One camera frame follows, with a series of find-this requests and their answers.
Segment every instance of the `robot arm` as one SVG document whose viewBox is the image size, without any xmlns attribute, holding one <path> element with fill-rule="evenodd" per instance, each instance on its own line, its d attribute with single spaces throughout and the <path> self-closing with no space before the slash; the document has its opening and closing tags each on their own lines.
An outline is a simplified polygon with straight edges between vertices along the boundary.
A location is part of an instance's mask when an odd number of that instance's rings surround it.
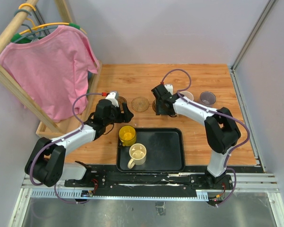
<svg viewBox="0 0 284 227">
<path fill-rule="evenodd" d="M 80 162 L 64 164 L 64 158 L 83 144 L 98 139 L 105 133 L 108 125 L 129 122 L 132 119 L 133 114 L 126 103 L 122 103 L 123 113 L 121 112 L 117 98 L 117 92 L 110 92 L 105 99 L 101 99 L 95 112 L 84 122 L 83 127 L 80 126 L 74 131 L 51 140 L 40 138 L 26 164 L 25 172 L 29 174 L 37 153 L 49 143 L 53 143 L 38 157 L 33 169 L 33 177 L 48 187 L 55 185 L 59 180 L 84 178 L 87 166 Z"/>
<path fill-rule="evenodd" d="M 196 106 L 203 107 L 206 110 L 200 109 L 184 101 L 177 93 L 172 95 L 171 85 L 160 84 L 151 91 L 156 98 L 157 115 L 173 116 L 180 114 L 205 127 L 207 142 L 212 148 L 210 163 L 206 171 L 208 183 L 210 185 L 218 183 L 225 175 L 225 160 L 228 152 L 236 145 L 238 139 L 241 137 L 241 133 L 233 120 L 210 113 L 209 110 L 231 116 L 229 109 L 225 107 L 220 110 L 209 108 L 184 97 L 187 101 L 194 103 Z"/>
</svg>

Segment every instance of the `clothes hanger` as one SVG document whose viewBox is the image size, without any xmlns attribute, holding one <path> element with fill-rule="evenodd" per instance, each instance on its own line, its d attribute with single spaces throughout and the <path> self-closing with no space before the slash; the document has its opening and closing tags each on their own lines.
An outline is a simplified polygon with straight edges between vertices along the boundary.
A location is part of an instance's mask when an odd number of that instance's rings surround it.
<svg viewBox="0 0 284 227">
<path fill-rule="evenodd" d="M 28 27 L 28 29 L 30 30 L 30 34 L 34 36 L 34 39 L 37 39 L 37 38 L 38 38 L 38 37 L 35 35 L 35 33 L 33 33 L 34 31 L 32 30 L 32 28 L 31 28 L 29 25 L 27 25 L 27 24 L 21 24 L 21 25 Z"/>
<path fill-rule="evenodd" d="M 26 12 L 28 15 L 32 15 L 30 12 L 28 12 L 26 9 L 18 9 L 18 10 L 16 10 L 15 11 L 15 13 L 14 13 L 14 16 L 18 13 L 18 12 Z M 35 23 L 34 23 L 34 21 L 31 19 L 31 18 L 25 18 L 25 20 L 29 20 L 31 23 L 32 23 L 32 25 L 33 25 L 33 27 L 36 27 L 36 25 L 35 25 Z"/>
<path fill-rule="evenodd" d="M 14 16 L 18 13 L 18 12 L 25 12 L 25 13 L 27 13 L 28 15 L 32 15 L 29 11 L 27 11 L 26 9 L 21 9 L 21 7 L 23 7 L 23 6 L 25 6 L 25 5 L 20 5 L 19 6 L 19 9 L 18 10 L 16 10 L 15 11 L 15 13 L 14 13 Z M 34 23 L 34 21 L 32 20 L 32 19 L 30 19 L 30 18 L 26 18 L 25 20 L 28 20 L 28 21 L 30 21 L 31 23 L 32 23 L 32 25 L 34 26 L 34 27 L 36 27 L 36 25 L 35 25 L 35 23 Z M 33 29 L 29 26 L 29 25 L 27 25 L 27 24 L 21 24 L 22 26 L 26 26 L 26 27 L 28 27 L 28 29 L 29 29 L 29 31 L 32 33 L 33 32 Z M 35 39 L 37 39 L 37 38 L 39 38 L 40 36 L 41 36 L 41 32 L 39 33 L 39 36 L 37 37 L 36 35 L 35 35 L 35 33 L 34 34 L 32 34 L 34 37 L 32 38 L 32 40 L 35 40 Z"/>
<path fill-rule="evenodd" d="M 37 31 L 32 31 L 31 33 L 29 33 L 29 34 L 27 34 L 27 35 L 24 35 L 24 36 L 20 37 L 19 39 L 15 40 L 14 43 L 16 44 L 17 42 L 19 42 L 21 39 L 24 39 L 24 38 L 30 39 L 30 38 L 29 38 L 30 35 L 35 35 L 35 34 L 38 33 L 38 32 L 41 34 L 41 32 L 44 31 L 44 30 L 55 29 L 55 28 L 57 28 L 57 27 L 58 27 L 58 26 L 46 27 L 46 28 L 39 29 L 39 30 L 37 30 Z"/>
<path fill-rule="evenodd" d="M 32 29 L 35 30 L 35 29 L 38 29 L 38 28 L 41 28 L 41 27 L 45 27 L 45 26 L 50 26 L 50 25 L 69 25 L 69 23 L 64 23 L 64 22 L 48 23 L 48 24 L 43 24 L 43 25 L 38 25 L 38 26 L 32 27 Z M 80 27 L 80 30 L 87 35 L 86 31 L 84 31 L 81 27 Z M 27 30 L 25 30 L 23 32 L 20 32 L 19 34 L 22 35 L 22 34 L 24 34 L 26 32 L 29 32 L 29 29 L 27 29 Z"/>
</svg>

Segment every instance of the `pink t-shirt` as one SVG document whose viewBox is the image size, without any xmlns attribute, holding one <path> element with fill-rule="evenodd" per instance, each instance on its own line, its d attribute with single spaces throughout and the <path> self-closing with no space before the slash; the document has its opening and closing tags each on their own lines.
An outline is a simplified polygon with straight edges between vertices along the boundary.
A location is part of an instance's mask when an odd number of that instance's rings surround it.
<svg viewBox="0 0 284 227">
<path fill-rule="evenodd" d="M 88 89 L 88 71 L 98 60 L 88 38 L 71 26 L 58 26 L 48 36 L 28 44 L 10 43 L 0 64 L 55 122 L 72 116 L 72 104 Z M 82 97 L 75 113 L 87 105 Z"/>
</svg>

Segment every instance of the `wooden tabletop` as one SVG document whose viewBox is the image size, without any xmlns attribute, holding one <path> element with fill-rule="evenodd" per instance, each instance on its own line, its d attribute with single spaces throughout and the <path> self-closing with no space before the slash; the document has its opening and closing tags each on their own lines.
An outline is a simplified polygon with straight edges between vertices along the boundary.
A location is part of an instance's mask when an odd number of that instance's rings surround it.
<svg viewBox="0 0 284 227">
<path fill-rule="evenodd" d="M 151 104 L 154 96 L 151 89 L 157 86 L 163 76 L 172 69 L 184 69 L 192 78 L 190 91 L 195 100 L 203 91 L 211 91 L 216 95 L 217 101 L 214 108 L 227 107 L 232 115 L 243 120 L 236 94 L 231 81 L 227 65 L 211 64 L 127 64 L 103 65 L 97 92 L 118 91 L 120 96 L 127 100 L 129 110 L 134 114 L 128 125 L 133 127 L 172 127 L 179 128 L 183 134 L 186 165 L 207 165 L 210 160 L 211 148 L 207 144 L 205 128 L 199 123 L 178 116 L 156 116 Z M 172 84 L 174 92 L 188 85 L 187 76 L 180 71 L 172 72 L 164 81 Z M 136 112 L 132 109 L 131 102 L 136 97 L 145 97 L 149 100 L 150 107 L 145 112 Z M 102 99 L 96 96 L 91 111 L 95 111 L 96 104 Z M 116 164 L 116 150 L 118 131 L 123 125 L 115 124 L 115 128 L 92 143 L 85 144 L 66 157 L 66 162 L 79 160 L 87 164 Z M 239 125 L 243 141 L 247 133 Z M 256 160 L 250 143 L 236 149 L 229 161 L 230 165 L 255 165 Z"/>
</svg>

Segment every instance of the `white wall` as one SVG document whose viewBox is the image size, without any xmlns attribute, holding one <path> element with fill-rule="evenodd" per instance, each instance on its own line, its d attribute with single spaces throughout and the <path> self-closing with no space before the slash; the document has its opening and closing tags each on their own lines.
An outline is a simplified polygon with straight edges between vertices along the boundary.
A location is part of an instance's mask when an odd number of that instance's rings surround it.
<svg viewBox="0 0 284 227">
<path fill-rule="evenodd" d="M 267 0 L 68 0 L 106 64 L 231 65 Z"/>
<path fill-rule="evenodd" d="M 0 0 L 0 33 L 22 3 L 23 0 Z M 61 20 L 54 1 L 40 0 L 39 8 L 42 13 L 45 12 L 43 15 L 46 21 Z M 24 109 L 0 84 L 0 227 L 8 225 L 14 209 L 24 178 L 24 166 L 38 139 L 38 122 L 37 118 Z"/>
<path fill-rule="evenodd" d="M 284 201 L 284 0 L 277 2 L 237 69 L 253 133 Z"/>
</svg>

